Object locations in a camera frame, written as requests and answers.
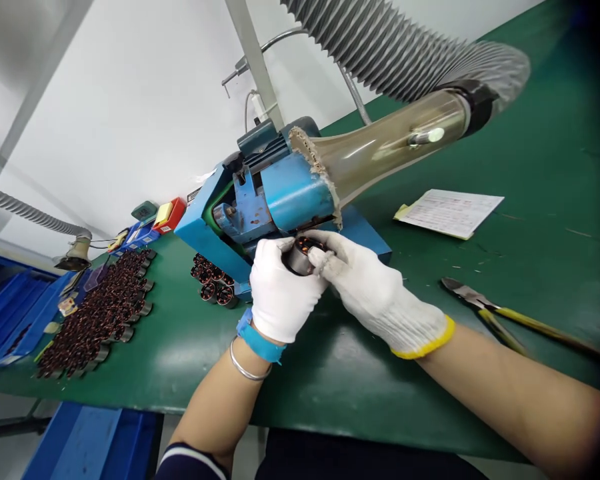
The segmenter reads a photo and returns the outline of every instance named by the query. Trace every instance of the white wall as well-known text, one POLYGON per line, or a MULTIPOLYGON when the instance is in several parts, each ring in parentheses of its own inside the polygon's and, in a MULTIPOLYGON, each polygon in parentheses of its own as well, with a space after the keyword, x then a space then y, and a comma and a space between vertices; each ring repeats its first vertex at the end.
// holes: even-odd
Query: white wall
MULTIPOLYGON (((395 3, 423 24, 475 39, 540 1, 395 3)), ((276 0, 247 4, 261 43, 293 26, 276 0)), ((220 87, 242 54, 222 0, 95 0, 0 189, 102 235, 129 225, 145 199, 186 196, 243 133, 251 75, 230 82, 230 99, 220 87)), ((308 38, 284 40, 265 60, 286 121, 310 115, 324 127, 354 109, 338 69, 308 38)), ((0 238, 48 256, 64 253, 70 239, 18 217, 0 238)))

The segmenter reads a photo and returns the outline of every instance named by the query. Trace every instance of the white glove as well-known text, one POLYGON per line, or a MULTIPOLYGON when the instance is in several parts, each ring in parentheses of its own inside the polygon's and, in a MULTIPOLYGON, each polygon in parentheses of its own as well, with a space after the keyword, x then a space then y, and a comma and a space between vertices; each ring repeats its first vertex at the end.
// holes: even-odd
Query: white glove
POLYGON ((295 239, 260 240, 249 276, 253 296, 253 322, 272 340, 293 343, 296 334, 327 288, 317 275, 300 277, 282 264, 282 252, 295 239))
POLYGON ((338 290, 345 308, 400 358, 425 356, 451 338, 454 322, 402 285, 402 274, 377 255, 339 233, 311 230, 304 235, 331 252, 309 250, 309 261, 338 290))

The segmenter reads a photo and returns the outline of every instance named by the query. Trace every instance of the silver bracelet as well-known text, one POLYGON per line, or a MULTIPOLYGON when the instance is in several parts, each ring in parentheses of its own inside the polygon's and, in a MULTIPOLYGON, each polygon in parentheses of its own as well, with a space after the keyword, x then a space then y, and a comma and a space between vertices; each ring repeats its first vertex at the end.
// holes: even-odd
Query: silver bracelet
POLYGON ((238 360, 235 359, 235 355, 233 354, 233 342, 235 342, 237 336, 234 337, 233 340, 231 340, 231 344, 229 346, 229 354, 231 354, 231 361, 233 362, 234 366, 238 369, 238 372, 242 373, 242 375, 245 378, 248 378, 249 380, 253 380, 253 381, 262 381, 265 378, 267 378, 269 376, 269 374, 271 373, 271 368, 272 365, 269 365, 269 370, 267 370, 267 372, 264 375, 254 375, 252 373, 249 373, 248 371, 244 370, 244 368, 242 368, 242 365, 240 365, 238 363, 238 360))

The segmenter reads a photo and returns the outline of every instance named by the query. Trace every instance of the yellow glove cuff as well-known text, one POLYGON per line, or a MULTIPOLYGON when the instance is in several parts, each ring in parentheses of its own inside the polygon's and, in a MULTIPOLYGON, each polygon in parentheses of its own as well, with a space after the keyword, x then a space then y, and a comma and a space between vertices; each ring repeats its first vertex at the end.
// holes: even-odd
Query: yellow glove cuff
POLYGON ((448 315, 445 315, 445 318, 447 319, 447 328, 445 329, 442 336, 440 336, 440 338, 438 338, 430 343, 427 343, 426 345, 420 347, 418 350, 413 351, 413 352, 398 352, 394 349, 391 349, 391 352, 396 357, 400 357, 405 360, 414 360, 414 359, 422 358, 425 355, 428 355, 429 353, 431 353, 432 351, 442 347, 446 342, 451 340, 451 337, 453 336, 453 332, 455 331, 455 322, 448 315))

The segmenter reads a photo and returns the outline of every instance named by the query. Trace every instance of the paper sheet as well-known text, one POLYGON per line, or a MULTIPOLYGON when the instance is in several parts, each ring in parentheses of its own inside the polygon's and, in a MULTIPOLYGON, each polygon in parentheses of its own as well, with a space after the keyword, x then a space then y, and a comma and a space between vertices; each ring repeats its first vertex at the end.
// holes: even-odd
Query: paper sheet
POLYGON ((468 240, 504 197, 432 189, 394 218, 452 237, 468 240))

